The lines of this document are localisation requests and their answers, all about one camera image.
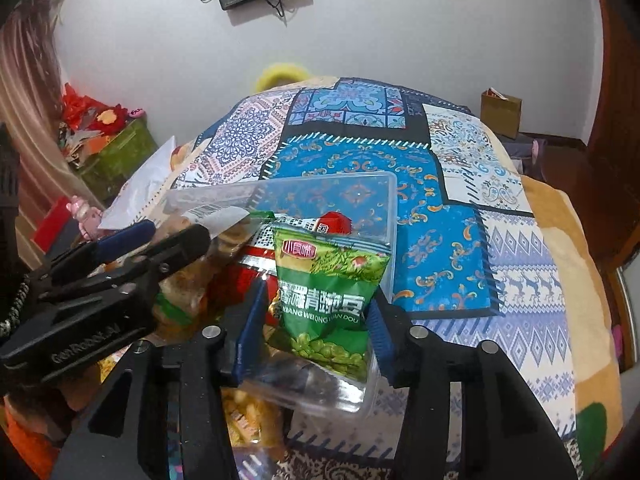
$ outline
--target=patchwork bedspread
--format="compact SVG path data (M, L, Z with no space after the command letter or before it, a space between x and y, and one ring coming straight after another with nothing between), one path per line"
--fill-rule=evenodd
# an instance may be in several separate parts
M381 82L325 79L243 100L195 146L197 155L174 187L395 173L394 302L414 323L445 340L470 346L483 339L497 342L581 470L572 336L558 266L522 180L506 167L495 137L468 108ZM354 222L381 221L375 190L358 182L357 189L343 190L339 200L324 206L358 201L369 215ZM295 204L283 203L281 211L295 214ZM604 336L598 334L602 341L608 336L606 329ZM610 364L610 353L605 361ZM380 377L370 416L357 426L295 412L289 444L296 451L277 466L278 474L383 478L398 443L406 396ZM461 415L460 388L454 386L448 457L453 476Z

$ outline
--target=clear plastic bin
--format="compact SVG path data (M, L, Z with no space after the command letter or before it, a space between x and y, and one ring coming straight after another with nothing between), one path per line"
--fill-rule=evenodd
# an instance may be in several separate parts
M391 248L381 288L391 300L396 255L398 181L387 171L253 180L220 186L174 189L164 213L215 203L270 210L298 218L338 211L351 219L352 236L376 238ZM372 356L367 384L332 374L310 361L277 352L242 389L287 408L316 416L366 416L374 397L378 364Z

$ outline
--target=brand logo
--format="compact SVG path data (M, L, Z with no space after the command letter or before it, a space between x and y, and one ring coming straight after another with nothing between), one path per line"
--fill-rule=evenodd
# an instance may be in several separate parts
M106 327L104 330L100 330L100 332L92 335L91 337L85 338L84 341L69 345L69 348L64 349L62 352L51 354L51 360L56 364L63 363L70 357L80 354L89 348L93 348L118 333L120 333L120 327L114 323L113 325Z
M284 240L282 252L296 258L313 260L316 257L316 246L302 240Z

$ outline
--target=bed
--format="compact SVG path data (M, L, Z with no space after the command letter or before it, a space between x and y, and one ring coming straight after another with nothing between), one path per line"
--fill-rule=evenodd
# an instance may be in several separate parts
M607 300L568 197L520 177L466 107L409 88L323 77L238 103L198 136L143 211L173 188L387 170L398 177L394 301L444 339L493 339L589 472L622 428ZM386 478L406 392L380 378L360 424L294 412L280 478ZM450 403L449 475L460 453Z

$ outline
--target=green storage bin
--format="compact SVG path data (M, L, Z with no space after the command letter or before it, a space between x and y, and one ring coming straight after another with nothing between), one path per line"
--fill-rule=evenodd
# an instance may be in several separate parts
M104 205L158 149L145 121L131 121L100 153L90 156L78 175Z

